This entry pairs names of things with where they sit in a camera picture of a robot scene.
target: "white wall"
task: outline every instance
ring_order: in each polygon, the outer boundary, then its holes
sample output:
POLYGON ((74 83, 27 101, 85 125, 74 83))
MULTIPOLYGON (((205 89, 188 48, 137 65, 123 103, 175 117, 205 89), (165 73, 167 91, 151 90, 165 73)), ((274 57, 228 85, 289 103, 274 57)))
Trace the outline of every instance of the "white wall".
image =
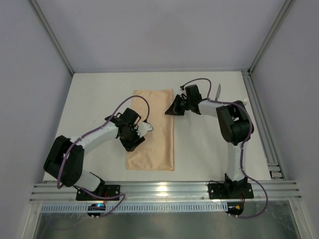
POLYGON ((0 233, 14 239, 54 140, 71 76, 26 0, 0 3, 0 233))
POLYGON ((253 73, 289 177, 319 225, 319 1, 296 1, 253 73))
POLYGON ((248 68, 284 0, 38 0, 75 72, 248 68))

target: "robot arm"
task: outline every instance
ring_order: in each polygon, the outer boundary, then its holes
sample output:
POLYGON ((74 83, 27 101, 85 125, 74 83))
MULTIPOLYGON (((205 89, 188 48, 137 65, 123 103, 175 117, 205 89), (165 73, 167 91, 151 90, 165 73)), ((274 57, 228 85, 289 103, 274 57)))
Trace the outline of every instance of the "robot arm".
POLYGON ((243 174, 240 165, 241 148, 244 149, 243 167, 245 169, 245 149, 248 142, 242 146, 241 142, 249 133, 247 115, 236 105, 245 108, 241 101, 233 105, 202 99, 197 85, 182 88, 185 94, 177 95, 174 102, 165 112, 166 115, 182 116, 186 110, 198 115, 208 115, 218 118, 219 127, 224 140, 228 145, 228 167, 225 173, 224 189, 229 198, 240 197, 243 189, 247 187, 247 177, 243 174))
MULTIPOLYGON (((102 143, 114 138, 120 139, 126 151, 133 151, 145 141, 144 135, 153 130, 149 123, 140 119, 141 117, 134 110, 127 108, 123 114, 114 116, 106 126, 75 144, 65 162, 61 183, 66 187, 78 186, 96 192, 98 196, 103 195, 99 187, 103 188, 105 182, 98 176, 83 170, 84 157, 102 143)), ((57 179, 66 151, 80 137, 80 135, 71 138, 59 136, 49 152, 44 170, 57 179)))

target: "metal frame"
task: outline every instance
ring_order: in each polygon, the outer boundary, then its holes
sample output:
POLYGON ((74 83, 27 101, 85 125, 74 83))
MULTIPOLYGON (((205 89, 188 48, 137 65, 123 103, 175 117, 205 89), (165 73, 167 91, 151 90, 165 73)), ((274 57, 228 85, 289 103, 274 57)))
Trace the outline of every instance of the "metal frame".
MULTIPOLYGON (((207 182, 107 182, 121 185, 121 193, 126 194, 129 203, 198 203, 198 202, 238 202, 239 199, 210 200, 207 182)), ((261 181, 269 200, 301 200, 301 194, 295 181, 261 181)), ((251 182, 254 199, 246 201, 264 201, 265 195, 258 184, 251 182)), ((36 184, 31 194, 30 203, 81 203, 75 200, 76 189, 56 188, 56 182, 36 184)))
MULTIPOLYGON (((38 17, 41 25, 47 32, 51 42, 60 55, 63 63, 68 68, 71 75, 74 75, 74 70, 70 65, 62 47, 60 46, 53 30, 47 22, 42 10, 40 9, 36 0, 28 0, 36 16, 38 17)), ((263 112, 262 104, 258 98, 258 94, 253 82, 252 72, 260 62, 262 56, 265 54, 267 48, 274 39, 277 31, 283 23, 286 15, 290 11, 295 0, 286 0, 280 9, 271 29, 269 30, 265 40, 259 48, 252 65, 249 70, 241 69, 243 80, 246 86, 248 97, 251 103, 253 114, 256 120, 257 128, 261 137, 263 149, 268 162, 269 171, 272 174, 271 181, 261 181, 269 195, 270 201, 285 200, 289 201, 298 230, 303 239, 317 238, 314 232, 314 227, 309 220, 309 214, 306 209, 305 203, 302 201, 300 191, 298 190, 295 181, 285 180, 282 165, 280 164, 280 157, 278 148, 274 143, 272 133, 267 124, 267 119, 263 112)), ((122 193, 126 194, 126 199, 123 206, 139 205, 138 210, 143 210, 147 204, 168 205, 176 209, 174 206, 184 203, 189 205, 186 210, 193 208, 192 205, 200 205, 194 210, 207 210, 209 205, 221 205, 236 200, 210 200, 207 192, 207 182, 112 182, 112 184, 120 184, 122 193)), ((265 195, 256 183, 252 183, 255 198, 247 199, 246 201, 264 201, 265 195)), ((29 219, 26 222, 23 239, 32 238, 39 212, 52 210, 52 212, 67 212, 72 208, 75 212, 79 206, 82 205, 81 212, 86 209, 87 204, 91 202, 77 202, 75 201, 76 190, 73 188, 62 188, 57 190, 54 182, 46 182, 43 184, 36 184, 31 197, 30 203, 32 204, 29 219)))
POLYGON ((37 16, 40 24, 42 25, 43 29, 45 30, 45 32, 48 34, 48 37, 50 38, 52 45, 54 46, 54 48, 56 49, 57 53, 59 54, 62 62, 64 63, 65 67, 68 69, 69 73, 71 74, 71 76, 74 75, 74 70, 72 69, 72 66, 69 62, 69 60, 67 59, 58 39, 56 38, 51 26, 49 25, 48 21, 46 20, 39 4, 37 3, 36 0, 28 0, 32 10, 34 11, 35 15, 37 16))
POLYGON ((271 44, 272 40, 274 39, 277 31, 279 30, 280 26, 283 24, 287 14, 289 13, 291 7, 294 5, 296 0, 286 0, 282 8, 280 9, 275 21, 273 22, 272 26, 269 29, 267 36, 265 37, 261 47, 259 48, 252 64, 249 69, 249 72, 253 72, 259 63, 262 56, 265 54, 267 48, 271 44))
MULTIPOLYGON (((106 203, 105 212, 113 209, 115 203, 106 203)), ((46 203, 42 205, 42 213, 91 213, 90 203, 46 203)), ((206 203, 128 203, 120 204, 114 213, 180 213, 180 212, 225 212, 226 202, 206 203)))
MULTIPOLYGON (((273 178, 280 180, 261 181, 265 187, 270 201, 290 201, 294 217, 298 225, 298 229, 302 238, 315 238, 313 232, 310 233, 310 228, 307 224, 306 218, 308 218, 303 210, 298 209, 298 213, 295 208, 300 205, 298 201, 302 198, 298 185, 295 181, 284 180, 282 170, 279 164, 279 157, 275 148, 275 144, 272 139, 272 135, 269 131, 262 106, 258 100, 256 89, 253 85, 253 81, 248 71, 242 71, 243 80, 246 85, 247 93, 250 99, 250 103, 253 109, 253 113, 256 119, 257 128, 260 132, 262 139, 262 145, 266 153, 269 170, 274 172, 273 178)), ((121 185, 121 192, 126 194, 126 199, 123 202, 123 206, 127 205, 139 205, 140 210, 145 210, 148 204, 152 205, 178 205, 181 203, 187 204, 190 207, 192 205, 199 205, 198 211, 207 207, 209 204, 216 203, 229 203, 238 200, 210 200, 207 191, 207 182, 108 182, 111 184, 121 185)), ((247 199, 246 201, 265 201, 264 192, 254 182, 252 182, 254 190, 254 199, 247 199)), ((83 205, 83 202, 75 201, 76 190, 74 188, 63 187, 60 190, 56 188, 56 182, 45 182, 42 184, 36 184, 30 197, 30 203, 37 205, 37 207, 57 205, 68 206, 60 208, 59 210, 52 211, 53 213, 66 212, 70 206, 83 205)), ((114 205, 116 202, 108 202, 110 205, 114 205)), ((34 233, 37 220, 37 215, 30 214, 28 222, 28 230, 34 233)))

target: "metal bar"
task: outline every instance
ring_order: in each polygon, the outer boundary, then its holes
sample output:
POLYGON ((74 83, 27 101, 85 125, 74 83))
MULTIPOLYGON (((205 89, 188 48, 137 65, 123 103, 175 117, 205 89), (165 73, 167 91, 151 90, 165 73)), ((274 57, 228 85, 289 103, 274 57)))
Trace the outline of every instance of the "metal bar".
MULTIPOLYGON (((44 204, 41 213, 88 213, 91 204, 44 204)), ((113 209, 115 204, 105 204, 105 212, 113 209)), ((227 203, 200 202, 200 203, 122 203, 114 213, 180 213, 180 212, 224 212, 227 203)))
MULTIPOLYGON (((244 71, 247 68, 128 68, 128 69, 110 69, 107 70, 108 73, 135 73, 135 72, 229 72, 229 71, 244 71)), ((94 71, 94 73, 105 73, 106 70, 94 71)))
POLYGON ((269 168, 269 171, 272 171, 272 172, 280 172, 280 167, 279 166, 276 166, 276 167, 268 167, 269 168))
POLYGON ((290 206, 302 239, 317 239, 315 227, 311 221, 304 201, 289 200, 290 206))
POLYGON ((251 107, 253 108, 256 124, 258 126, 257 128, 260 134, 260 138, 262 140, 262 145, 264 148, 267 161, 268 163, 277 163, 280 168, 282 178, 285 179, 285 171, 283 170, 283 167, 280 162, 278 148, 276 147, 276 144, 273 140, 273 134, 271 133, 269 125, 267 124, 264 110, 253 82, 253 75, 249 74, 248 72, 242 72, 242 75, 247 89, 247 94, 251 103, 251 107))
POLYGON ((74 70, 72 69, 72 66, 71 66, 69 60, 67 59, 59 41, 57 40, 52 28, 50 27, 47 19, 45 18, 38 2, 36 0, 28 0, 28 2, 30 3, 31 8, 33 9, 35 15, 37 16, 37 18, 38 18, 39 22, 41 23, 42 27, 44 28, 45 32, 48 34, 54 48, 56 49, 57 53, 61 57, 61 60, 63 61, 64 65, 68 69, 71 76, 73 76, 74 70))
POLYGON ((259 48, 252 64, 249 69, 249 72, 254 72, 257 64, 259 63, 262 56, 265 54, 265 51, 269 47, 270 43, 274 39, 277 31, 279 30, 280 26, 283 24, 284 19, 286 18, 288 12, 290 11, 291 7, 293 6, 296 0, 286 0, 282 8, 280 9, 274 23, 272 24, 266 38, 264 39, 261 47, 259 48))
POLYGON ((276 167, 278 166, 278 163, 268 163, 268 167, 276 167))
MULTIPOLYGON (((207 182, 108 182, 121 185, 121 193, 126 194, 125 202, 212 202, 207 192, 207 182)), ((258 184, 250 182, 255 198, 247 201, 264 201, 265 195, 258 184)), ((295 181, 261 181, 270 200, 300 200, 301 195, 295 181)), ((76 189, 56 188, 56 184, 36 184, 31 197, 31 203, 38 202, 75 202, 76 189)), ((234 200, 217 200, 219 202, 234 202, 234 200)))
POLYGON ((273 178, 282 178, 281 172, 273 172, 272 176, 273 176, 273 178))
POLYGON ((35 230, 36 230, 36 225, 38 223, 38 219, 40 216, 41 208, 42 208, 41 203, 37 203, 37 204, 32 205, 28 220, 25 224, 22 239, 33 238, 33 236, 35 234, 35 230))
POLYGON ((253 110, 253 114, 256 120, 257 129, 260 135, 260 140, 264 149, 264 153, 267 159, 268 163, 278 163, 271 150, 270 146, 270 140, 269 137, 267 137, 267 127, 265 127, 265 119, 264 114, 262 112, 261 106, 259 104, 257 94, 255 92, 255 89, 252 87, 252 82, 249 77, 249 74, 247 71, 242 72, 243 80, 246 86, 246 91, 248 94, 249 102, 253 110))

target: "black mounting bracket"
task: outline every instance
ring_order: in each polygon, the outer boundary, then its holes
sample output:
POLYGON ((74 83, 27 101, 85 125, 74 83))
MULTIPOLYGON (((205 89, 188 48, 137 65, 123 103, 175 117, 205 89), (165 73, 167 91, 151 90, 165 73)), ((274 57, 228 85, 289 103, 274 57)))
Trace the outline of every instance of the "black mounting bracket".
POLYGON ((245 199, 254 198, 253 189, 250 183, 242 189, 242 194, 238 196, 229 196, 225 185, 223 183, 212 183, 209 182, 208 185, 209 199, 242 199, 241 196, 244 195, 245 199))
MULTIPOLYGON (((121 193, 120 189, 121 189, 120 185, 105 185, 104 182, 101 182, 98 188, 92 193, 100 197, 114 197, 114 196, 118 196, 121 193)), ((92 197, 81 189, 77 191, 76 200, 77 201, 101 201, 101 199, 92 197)), ((119 201, 119 200, 120 198, 118 197, 115 199, 110 199, 109 201, 119 201)))

